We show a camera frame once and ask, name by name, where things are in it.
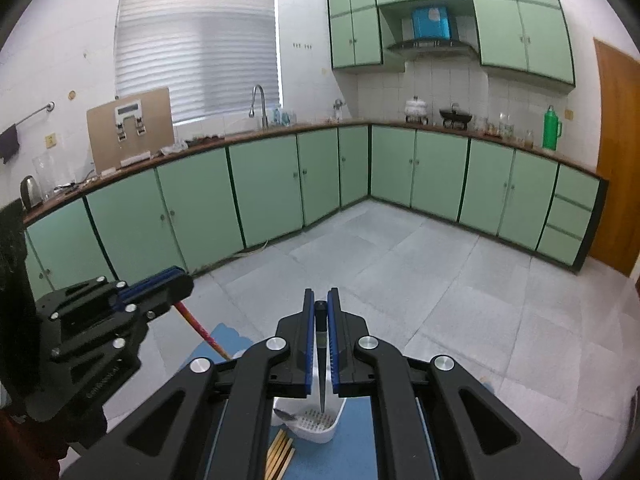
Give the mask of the window blind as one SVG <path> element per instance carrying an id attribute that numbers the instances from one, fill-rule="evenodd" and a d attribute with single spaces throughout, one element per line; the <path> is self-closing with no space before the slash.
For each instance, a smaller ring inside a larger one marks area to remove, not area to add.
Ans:
<path id="1" fill-rule="evenodd" d="M 279 105 L 277 0 L 118 0 L 115 93 L 169 91 L 187 122 L 250 108 L 255 86 Z"/>

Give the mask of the green lower kitchen cabinets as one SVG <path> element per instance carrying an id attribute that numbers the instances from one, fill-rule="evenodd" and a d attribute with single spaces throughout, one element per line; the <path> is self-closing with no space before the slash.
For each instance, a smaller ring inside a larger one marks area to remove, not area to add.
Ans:
<path id="1" fill-rule="evenodd" d="M 27 276 L 42 296 L 98 276 L 200 273 L 367 197 L 577 271 L 607 190 L 572 162 L 469 132 L 363 124 L 252 133 L 144 162 L 32 211 Z"/>

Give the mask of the bamboo chopstick red end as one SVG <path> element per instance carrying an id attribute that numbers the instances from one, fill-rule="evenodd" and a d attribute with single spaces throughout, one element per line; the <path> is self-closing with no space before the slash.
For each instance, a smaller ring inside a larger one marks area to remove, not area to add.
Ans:
<path id="1" fill-rule="evenodd" d="M 270 452 L 266 479 L 281 480 L 292 462 L 294 452 L 293 439 L 283 437 Z"/>

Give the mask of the wall towel bar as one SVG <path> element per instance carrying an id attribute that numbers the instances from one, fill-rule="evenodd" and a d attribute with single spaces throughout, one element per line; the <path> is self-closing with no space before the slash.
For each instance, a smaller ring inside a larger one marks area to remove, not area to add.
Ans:
<path id="1" fill-rule="evenodd" d="M 47 102 L 46 105 L 43 105 L 42 107 L 37 108 L 36 110 L 31 112 L 27 116 L 21 118 L 17 122 L 12 122 L 12 126 L 17 127 L 18 125 L 24 124 L 24 122 L 28 122 L 29 120 L 31 120 L 32 118 L 40 114 L 50 114 L 54 110 L 55 110 L 55 102 L 54 101 Z"/>

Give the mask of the white cooking pot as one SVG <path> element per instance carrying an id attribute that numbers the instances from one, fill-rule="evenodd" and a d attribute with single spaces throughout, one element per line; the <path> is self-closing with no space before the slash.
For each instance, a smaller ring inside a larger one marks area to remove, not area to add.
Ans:
<path id="1" fill-rule="evenodd" d="M 405 102 L 405 121 L 410 124 L 428 124 L 428 107 L 425 101 L 413 96 Z"/>

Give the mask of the green upper kitchen cabinets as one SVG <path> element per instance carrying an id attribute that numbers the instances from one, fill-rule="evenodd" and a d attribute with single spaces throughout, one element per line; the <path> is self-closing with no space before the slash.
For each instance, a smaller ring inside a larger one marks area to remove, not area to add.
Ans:
<path id="1" fill-rule="evenodd" d="M 420 56 L 467 56 L 571 89 L 560 0 L 326 0 L 336 70 L 401 72 Z"/>

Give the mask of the grey spoon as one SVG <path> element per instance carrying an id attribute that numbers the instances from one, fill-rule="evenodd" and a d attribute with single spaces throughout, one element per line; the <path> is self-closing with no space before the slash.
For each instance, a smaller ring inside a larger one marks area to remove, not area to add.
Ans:
<path id="1" fill-rule="evenodd" d="M 280 419 L 285 420 L 286 422 L 295 422 L 297 419 L 295 415 L 280 410 L 280 408 L 274 408 L 273 411 L 274 414 L 276 414 Z"/>

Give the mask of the red patterned chopstick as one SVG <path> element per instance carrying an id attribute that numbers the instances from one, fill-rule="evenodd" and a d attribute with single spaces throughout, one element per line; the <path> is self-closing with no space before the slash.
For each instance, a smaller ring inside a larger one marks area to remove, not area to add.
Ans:
<path id="1" fill-rule="evenodd" d="M 220 344 L 210 336 L 210 333 L 206 332 L 206 329 L 203 325 L 198 322 L 196 318 L 194 318 L 193 314 L 189 311 L 189 309 L 184 305 L 182 301 L 178 301 L 174 304 L 174 308 L 178 311 L 181 317 L 200 335 L 200 337 L 212 348 L 218 356 L 221 356 L 225 361 L 230 361 L 230 354 L 221 347 Z"/>

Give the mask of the brown cardboard board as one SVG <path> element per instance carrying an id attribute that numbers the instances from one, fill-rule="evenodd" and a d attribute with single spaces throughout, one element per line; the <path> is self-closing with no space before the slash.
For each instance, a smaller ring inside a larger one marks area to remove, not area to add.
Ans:
<path id="1" fill-rule="evenodd" d="M 132 94 L 90 108 L 87 127 L 97 174 L 120 169 L 175 142 L 169 89 Z"/>

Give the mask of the green thermos bottle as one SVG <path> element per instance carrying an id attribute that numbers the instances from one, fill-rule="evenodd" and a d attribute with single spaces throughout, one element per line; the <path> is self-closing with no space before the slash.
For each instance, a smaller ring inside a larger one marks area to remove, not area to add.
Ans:
<path id="1" fill-rule="evenodd" d="M 542 147 L 555 151 L 559 138 L 562 136 L 563 124 L 552 105 L 544 113 L 544 131 L 542 132 Z"/>

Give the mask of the black chopstick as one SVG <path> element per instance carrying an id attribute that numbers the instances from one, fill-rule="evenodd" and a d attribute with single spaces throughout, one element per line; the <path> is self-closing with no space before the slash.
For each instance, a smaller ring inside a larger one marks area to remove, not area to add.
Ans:
<path id="1" fill-rule="evenodd" d="M 314 328 L 316 329 L 320 412 L 326 410 L 326 347 L 328 346 L 328 304 L 326 300 L 314 303 Z"/>

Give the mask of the green kitchen cabinets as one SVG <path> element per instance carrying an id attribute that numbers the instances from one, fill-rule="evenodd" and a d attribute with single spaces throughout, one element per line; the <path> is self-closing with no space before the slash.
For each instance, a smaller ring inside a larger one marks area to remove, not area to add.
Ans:
<path id="1" fill-rule="evenodd" d="M 607 190 L 572 162 L 469 132 L 363 124 L 252 133 L 144 162 L 32 211 L 27 276 L 42 296 L 98 276 L 200 273 L 367 197 L 577 271 Z"/>
<path id="2" fill-rule="evenodd" d="M 326 0 L 336 70 L 401 72 L 420 56 L 467 56 L 571 89 L 560 0 Z"/>

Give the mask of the brown wooden door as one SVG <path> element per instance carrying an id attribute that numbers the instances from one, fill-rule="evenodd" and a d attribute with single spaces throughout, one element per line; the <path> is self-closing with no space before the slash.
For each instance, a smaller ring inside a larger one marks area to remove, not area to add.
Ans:
<path id="1" fill-rule="evenodd" d="M 601 91 L 597 173 L 608 192 L 590 255 L 631 276 L 639 257 L 639 62 L 596 40 Z"/>

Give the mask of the black wok pan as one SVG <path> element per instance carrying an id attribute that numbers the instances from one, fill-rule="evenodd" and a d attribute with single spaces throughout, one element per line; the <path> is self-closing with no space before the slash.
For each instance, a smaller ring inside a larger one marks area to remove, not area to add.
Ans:
<path id="1" fill-rule="evenodd" d="M 457 103 L 452 104 L 449 108 L 441 108 L 439 115 L 442 118 L 444 128 L 458 130 L 466 130 L 473 118 L 472 114 L 460 110 Z"/>

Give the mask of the steel electric kettle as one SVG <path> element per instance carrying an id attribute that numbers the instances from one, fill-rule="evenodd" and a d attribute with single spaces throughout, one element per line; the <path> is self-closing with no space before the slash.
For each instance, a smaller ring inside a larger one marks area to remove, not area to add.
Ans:
<path id="1" fill-rule="evenodd" d="M 21 180 L 20 194 L 26 211 L 31 211 L 43 202 L 40 186 L 34 176 L 27 176 Z"/>

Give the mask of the light bamboo chopstick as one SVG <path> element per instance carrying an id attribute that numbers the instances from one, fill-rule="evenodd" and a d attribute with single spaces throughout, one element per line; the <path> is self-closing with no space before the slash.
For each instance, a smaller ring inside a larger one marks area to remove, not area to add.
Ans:
<path id="1" fill-rule="evenodd" d="M 265 480 L 277 479 L 284 466 L 293 440 L 284 429 L 280 429 L 272 440 L 267 452 Z"/>

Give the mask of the white utensil holder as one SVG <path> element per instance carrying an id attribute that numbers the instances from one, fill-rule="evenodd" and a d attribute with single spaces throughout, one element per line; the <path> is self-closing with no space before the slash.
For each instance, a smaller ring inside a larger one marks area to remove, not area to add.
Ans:
<path id="1" fill-rule="evenodd" d="M 344 411 L 346 400 L 332 391 L 332 382 L 326 376 L 326 410 L 320 412 L 318 367 L 314 366 L 311 394 L 305 399 L 275 398 L 273 408 L 280 408 L 297 417 L 295 422 L 286 422 L 272 412 L 272 426 L 287 426 L 296 437 L 303 440 L 326 444 L 337 430 L 338 422 Z"/>

